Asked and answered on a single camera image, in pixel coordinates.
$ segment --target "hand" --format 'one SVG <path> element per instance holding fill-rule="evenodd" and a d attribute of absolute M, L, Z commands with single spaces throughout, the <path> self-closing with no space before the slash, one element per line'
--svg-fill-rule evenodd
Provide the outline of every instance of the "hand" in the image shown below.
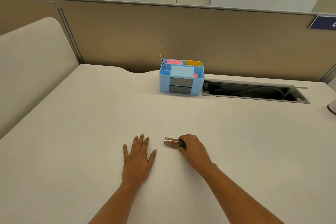
<path fill-rule="evenodd" d="M 183 154 L 188 163 L 203 176 L 214 165 L 204 145 L 199 141 L 197 136 L 191 134 L 180 136 L 179 139 L 185 142 L 187 149 L 179 147 L 178 150 Z"/>
<path fill-rule="evenodd" d="M 147 159 L 148 141 L 148 137 L 144 140 L 143 134 L 141 134 L 139 140 L 138 136 L 135 136 L 130 154 L 128 154 L 127 145 L 124 144 L 124 184 L 132 184 L 140 188 L 141 184 L 148 178 L 156 155 L 156 150 L 153 150 L 149 159 Z"/>

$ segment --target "pencil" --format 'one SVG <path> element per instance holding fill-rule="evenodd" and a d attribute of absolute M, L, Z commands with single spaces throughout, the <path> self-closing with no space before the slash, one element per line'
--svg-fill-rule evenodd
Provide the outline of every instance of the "pencil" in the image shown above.
<path fill-rule="evenodd" d="M 165 63 L 163 63 L 163 59 L 162 59 L 162 55 L 161 55 L 161 53 L 160 53 L 160 58 L 161 58 L 161 62 L 162 62 L 162 65 L 163 65 L 163 69 L 166 70 L 166 68 L 165 68 Z"/>

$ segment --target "forearm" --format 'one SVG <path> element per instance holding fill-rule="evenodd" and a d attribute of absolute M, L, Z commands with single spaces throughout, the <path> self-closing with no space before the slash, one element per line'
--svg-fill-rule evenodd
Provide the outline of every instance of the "forearm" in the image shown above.
<path fill-rule="evenodd" d="M 275 215 L 235 184 L 215 164 L 200 172 L 231 224 L 283 224 Z"/>
<path fill-rule="evenodd" d="M 139 187 L 122 183 L 88 224 L 126 224 Z"/>

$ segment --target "pink sticky note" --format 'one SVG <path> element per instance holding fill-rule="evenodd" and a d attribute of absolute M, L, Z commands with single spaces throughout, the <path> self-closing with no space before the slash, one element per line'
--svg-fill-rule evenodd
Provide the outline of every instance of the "pink sticky note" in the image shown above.
<path fill-rule="evenodd" d="M 173 59 L 167 59 L 167 64 L 176 64 L 176 65 L 182 65 L 182 60 L 173 60 Z"/>

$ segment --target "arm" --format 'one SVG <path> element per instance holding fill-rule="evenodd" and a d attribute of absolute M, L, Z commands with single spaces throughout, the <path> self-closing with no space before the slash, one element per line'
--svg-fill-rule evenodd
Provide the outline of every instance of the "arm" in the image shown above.
<path fill-rule="evenodd" d="M 180 136 L 187 149 L 179 148 L 188 163 L 204 178 L 230 224 L 283 224 L 274 214 L 251 197 L 212 163 L 195 135 Z"/>
<path fill-rule="evenodd" d="M 134 138 L 131 153 L 128 154 L 124 144 L 123 181 L 117 191 L 103 205 L 88 224 L 126 224 L 132 204 L 141 184 L 148 178 L 155 159 L 154 150 L 147 159 L 149 138 L 144 140 L 141 134 L 139 140 Z"/>

